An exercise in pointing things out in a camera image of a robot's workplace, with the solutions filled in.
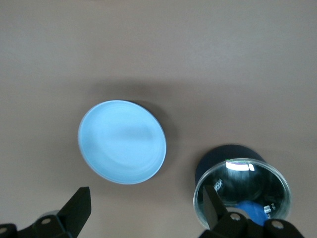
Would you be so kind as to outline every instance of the round container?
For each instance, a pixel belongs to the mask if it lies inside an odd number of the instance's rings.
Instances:
[[[122,100],[91,108],[80,123],[78,144],[91,169],[121,184],[148,180],[166,155],[166,139],[158,120],[145,108]]]
[[[203,204],[203,186],[212,185],[223,204],[245,211],[259,225],[265,220],[285,219],[291,191],[283,175],[255,151],[241,145],[216,147],[203,156],[195,174],[194,208],[209,228]]]

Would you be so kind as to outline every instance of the black robotic claw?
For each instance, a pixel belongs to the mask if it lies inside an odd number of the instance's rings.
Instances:
[[[203,200],[210,230],[200,238],[304,238],[287,221],[269,219],[262,227],[238,212],[228,212],[212,186],[204,187]]]
[[[41,217],[20,231],[15,224],[1,224],[0,238],[76,238],[90,213],[89,187],[81,187],[57,215]]]

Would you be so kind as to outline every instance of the light blue dish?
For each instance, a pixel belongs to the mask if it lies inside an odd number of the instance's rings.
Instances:
[[[91,108],[80,123],[78,144],[97,174],[121,184],[148,180],[166,155],[166,138],[157,119],[143,107],[122,100]]]

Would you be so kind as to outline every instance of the metal screw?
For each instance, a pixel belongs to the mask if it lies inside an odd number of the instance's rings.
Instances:
[[[234,221],[240,221],[241,217],[237,213],[231,213],[230,217]]]
[[[283,229],[284,228],[283,224],[281,222],[279,222],[279,221],[272,221],[272,226],[274,226],[277,229]]]
[[[51,222],[51,219],[50,218],[46,218],[46,219],[41,221],[41,224],[44,225],[44,224],[47,224],[47,223],[50,223],[50,222]]]
[[[7,227],[0,228],[0,234],[6,233],[7,230],[8,230]]]

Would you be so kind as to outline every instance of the clear glass rim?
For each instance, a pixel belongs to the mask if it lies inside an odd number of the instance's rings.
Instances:
[[[284,178],[284,176],[282,175],[282,173],[280,171],[278,171],[275,167],[273,167],[272,165],[269,165],[266,162],[262,162],[260,160],[256,160],[256,159],[249,159],[249,158],[236,158],[236,159],[230,159],[228,161],[231,162],[241,162],[241,163],[252,163],[253,165],[257,165],[260,166],[264,169],[267,169],[268,171],[270,171],[271,173],[273,173],[282,183],[283,188],[285,189],[285,197],[284,197],[284,202],[282,203],[283,205],[281,206],[281,208],[279,209],[278,213],[274,216],[274,218],[278,218],[278,219],[286,219],[290,213],[290,207],[292,204],[292,200],[291,200],[291,189],[286,181],[286,179]],[[201,210],[199,209],[198,206],[198,191],[202,185],[202,183],[204,182],[204,180],[210,175],[212,174],[214,171],[216,171],[218,168],[225,166],[227,161],[223,161],[219,164],[214,165],[213,167],[211,167],[210,169],[208,169],[199,179],[196,188],[195,188],[195,192],[194,192],[194,198],[193,198],[193,205],[194,205],[194,209],[196,212],[196,215],[199,219],[199,221],[201,222],[201,224],[203,225],[203,227],[205,228],[209,228],[209,225],[204,217],[204,215],[202,214]]]

